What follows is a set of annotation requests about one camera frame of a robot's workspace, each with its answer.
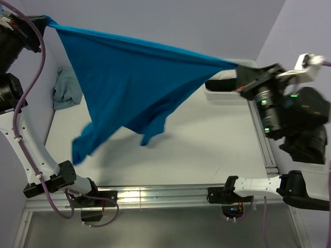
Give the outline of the bright blue t-shirt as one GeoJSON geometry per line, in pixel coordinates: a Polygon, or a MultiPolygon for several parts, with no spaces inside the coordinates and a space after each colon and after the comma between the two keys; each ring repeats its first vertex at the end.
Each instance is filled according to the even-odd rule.
{"type": "Polygon", "coordinates": [[[91,117],[72,141],[78,165],[118,129],[142,135],[146,146],[165,121],[218,72],[234,70],[228,60],[160,43],[64,26],[56,30],[76,74],[91,117]]]}

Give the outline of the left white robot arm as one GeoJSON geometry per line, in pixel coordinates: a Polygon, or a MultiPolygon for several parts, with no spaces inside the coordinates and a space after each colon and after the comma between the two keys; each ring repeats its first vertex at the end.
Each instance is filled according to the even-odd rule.
{"type": "Polygon", "coordinates": [[[26,174],[25,197],[64,191],[75,207],[99,204],[95,183],[76,174],[68,160],[57,162],[48,153],[33,124],[26,94],[43,70],[46,50],[40,44],[48,19],[20,17],[9,11],[1,16],[1,134],[19,158],[26,174]]]}

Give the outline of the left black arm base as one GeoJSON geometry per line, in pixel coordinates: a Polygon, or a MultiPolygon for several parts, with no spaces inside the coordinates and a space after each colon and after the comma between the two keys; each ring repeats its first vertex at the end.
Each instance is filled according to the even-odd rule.
{"type": "Polygon", "coordinates": [[[90,227],[104,227],[114,222],[119,214],[119,205],[117,203],[117,191],[106,190],[99,191],[96,196],[78,196],[69,192],[74,208],[81,209],[80,217],[84,225],[90,227]],[[107,207],[115,208],[115,215],[108,222],[98,224],[103,218],[103,214],[107,207]]]}

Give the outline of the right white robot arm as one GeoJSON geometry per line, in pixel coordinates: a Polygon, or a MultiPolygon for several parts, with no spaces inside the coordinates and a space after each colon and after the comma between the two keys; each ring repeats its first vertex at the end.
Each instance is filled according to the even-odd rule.
{"type": "Polygon", "coordinates": [[[236,68],[236,91],[256,104],[265,137],[283,139],[280,149],[302,168],[268,179],[230,176],[219,195],[221,203],[277,196],[299,209],[330,210],[325,129],[330,103],[317,90],[305,86],[319,69],[308,63],[290,71],[279,64],[236,68]]]}

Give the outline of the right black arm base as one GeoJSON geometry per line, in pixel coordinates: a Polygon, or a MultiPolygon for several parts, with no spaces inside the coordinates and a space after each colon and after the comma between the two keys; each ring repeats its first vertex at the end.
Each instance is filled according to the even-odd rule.
{"type": "Polygon", "coordinates": [[[210,204],[221,206],[221,217],[227,222],[236,223],[243,219],[252,209],[253,196],[241,197],[234,193],[238,176],[229,176],[224,186],[207,188],[206,200],[210,204]]]}

